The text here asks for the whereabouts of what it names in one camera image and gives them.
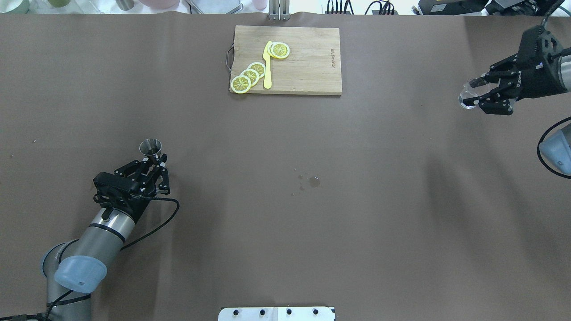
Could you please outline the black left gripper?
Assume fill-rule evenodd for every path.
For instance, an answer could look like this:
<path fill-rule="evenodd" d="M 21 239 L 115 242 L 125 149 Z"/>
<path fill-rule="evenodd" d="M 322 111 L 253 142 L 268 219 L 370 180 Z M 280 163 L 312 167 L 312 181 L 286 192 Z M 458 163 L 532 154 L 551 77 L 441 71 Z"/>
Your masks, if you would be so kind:
<path fill-rule="evenodd" d="M 163 154 L 154 166 L 155 187 L 142 185 L 137 179 L 147 174 L 150 168 L 148 160 L 133 160 L 116 169 L 114 175 L 101 172 L 93 179 L 96 188 L 94 201 L 102 209 L 111 207 L 128 215 L 135 223 L 139 222 L 151 198 L 157 193 L 169 195 L 170 179 L 166 167 L 168 156 Z"/>

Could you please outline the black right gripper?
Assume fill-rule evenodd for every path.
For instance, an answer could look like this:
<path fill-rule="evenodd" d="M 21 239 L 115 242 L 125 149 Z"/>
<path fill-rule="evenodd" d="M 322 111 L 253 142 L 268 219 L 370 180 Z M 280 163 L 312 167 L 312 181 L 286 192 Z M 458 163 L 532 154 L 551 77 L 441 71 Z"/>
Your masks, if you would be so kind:
<path fill-rule="evenodd" d="M 489 71 L 466 85 L 477 88 L 499 84 L 501 79 L 513 79 L 518 73 L 516 100 L 569 93 L 569 48 L 564 48 L 544 26 L 531 27 L 524 31 L 518 53 L 490 65 Z M 493 89 L 480 97 L 475 108 L 490 115 L 512 115 L 514 102 Z"/>

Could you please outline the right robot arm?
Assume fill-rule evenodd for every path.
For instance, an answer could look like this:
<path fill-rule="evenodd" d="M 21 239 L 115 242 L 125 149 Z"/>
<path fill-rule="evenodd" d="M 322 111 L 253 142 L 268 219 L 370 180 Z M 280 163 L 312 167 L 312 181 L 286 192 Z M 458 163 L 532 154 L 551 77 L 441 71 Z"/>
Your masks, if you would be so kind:
<path fill-rule="evenodd" d="M 524 31 L 518 52 L 492 64 L 471 79 L 459 94 L 459 105 L 489 115 L 512 115 L 515 103 L 570 92 L 570 49 L 543 25 Z M 537 143 L 540 163 L 551 173 L 570 178 L 570 118 L 548 128 Z"/>

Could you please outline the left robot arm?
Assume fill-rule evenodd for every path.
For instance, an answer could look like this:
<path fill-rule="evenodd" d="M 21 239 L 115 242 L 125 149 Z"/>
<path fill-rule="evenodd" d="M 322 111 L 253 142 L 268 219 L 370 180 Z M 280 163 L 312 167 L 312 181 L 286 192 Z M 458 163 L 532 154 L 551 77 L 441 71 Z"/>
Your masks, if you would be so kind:
<path fill-rule="evenodd" d="M 101 209 L 80 238 L 49 250 L 41 261 L 47 281 L 44 321 L 91 320 L 91 294 L 108 274 L 151 201 L 170 193 L 167 155 L 145 154 L 113 173 L 94 177 L 94 202 Z"/>

